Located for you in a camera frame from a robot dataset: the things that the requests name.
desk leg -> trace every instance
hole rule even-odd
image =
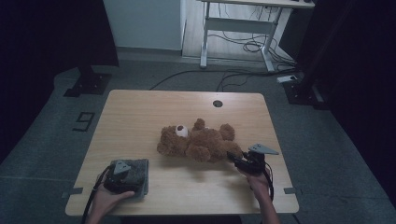
[[[207,60],[207,22],[209,20],[209,9],[210,3],[207,3],[206,7],[206,15],[205,15],[205,26],[204,26],[204,42],[202,43],[201,48],[201,68],[206,68],[206,60]]]
[[[272,25],[272,28],[271,28],[271,33],[269,34],[270,36],[267,38],[267,41],[265,41],[264,48],[262,49],[262,57],[264,58],[265,65],[267,66],[268,72],[275,72],[274,66],[273,66],[272,61],[271,61],[272,57],[271,57],[271,54],[269,52],[269,48],[271,47],[271,42],[272,42],[272,40],[274,38],[274,34],[275,34],[275,31],[276,31],[277,24],[279,22],[280,14],[282,13],[282,9],[283,9],[282,7],[280,7],[278,9],[277,14],[276,14],[276,18],[273,21],[273,25]]]

black device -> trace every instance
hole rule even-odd
[[[142,199],[144,195],[149,193],[149,160],[112,161],[100,174],[93,186],[81,224],[85,223],[93,197],[102,183],[104,183],[103,186],[106,189],[113,193],[120,194],[126,191],[134,191],[134,196],[131,199]]]
[[[249,148],[248,152],[242,152],[244,159],[238,158],[231,152],[227,152],[227,158],[233,162],[234,166],[248,174],[260,175],[264,174],[268,181],[270,189],[271,200],[274,199],[274,185],[272,178],[272,170],[268,163],[265,161],[265,154],[278,153],[271,148],[265,147],[261,144],[256,144]],[[266,166],[270,168],[270,174],[266,172]]]
[[[109,167],[103,186],[117,194],[126,191],[138,192],[145,179],[143,176],[136,176],[131,172],[136,172],[136,170],[132,171],[131,166],[125,161],[115,161]]]

brown teddy bear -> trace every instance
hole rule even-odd
[[[220,130],[205,127],[205,121],[198,119],[191,131],[185,126],[164,127],[158,152],[165,156],[187,157],[195,161],[222,161],[227,151],[242,158],[241,148],[233,142],[235,130],[223,124]]]

human hand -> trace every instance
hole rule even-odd
[[[254,196],[257,201],[259,201],[261,213],[262,213],[262,223],[266,224],[280,224],[279,217],[276,214],[274,205],[272,204],[270,193],[269,193],[269,183],[264,174],[251,175],[244,171],[238,169],[238,171],[247,178],[251,189],[254,192]]]
[[[247,178],[247,182],[249,183],[251,189],[254,192],[254,196],[259,202],[261,200],[271,200],[269,195],[269,183],[264,174],[251,175],[240,170],[239,168],[238,171]]]
[[[113,194],[103,184],[99,185],[95,197],[92,200],[91,213],[88,219],[89,224],[96,224],[110,212],[122,199],[134,196],[133,191],[126,191],[121,194]]]

wooden table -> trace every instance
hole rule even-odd
[[[272,56],[269,53],[271,42],[274,38],[276,27],[282,13],[282,9],[285,7],[290,8],[313,8],[315,4],[311,1],[306,3],[303,0],[291,1],[291,0],[199,0],[206,3],[206,14],[205,14],[205,27],[204,27],[204,42],[201,48],[201,61],[200,66],[206,68],[207,60],[207,33],[209,30],[214,31],[229,31],[239,33],[250,33],[250,34],[262,34],[268,35],[267,40],[263,48],[261,49],[262,57],[268,72],[275,72],[272,64]],[[237,19],[224,19],[224,18],[211,18],[209,17],[210,3],[226,3],[226,4],[238,4],[238,5],[254,5],[263,7],[278,7],[276,17],[273,21],[252,21],[252,20],[237,20]]]
[[[222,101],[215,107],[214,101]],[[235,142],[244,150],[262,143],[279,155],[268,155],[274,171],[274,206],[278,213],[296,213],[292,188],[264,98],[258,93],[192,91],[112,91],[106,101],[75,188],[66,206],[69,216],[81,216],[98,174],[116,159],[149,159],[148,195],[142,202],[120,203],[112,215],[215,215],[260,213],[246,179],[227,161],[207,163],[165,157],[157,152],[161,129],[189,127],[198,119],[219,129],[235,128]]]

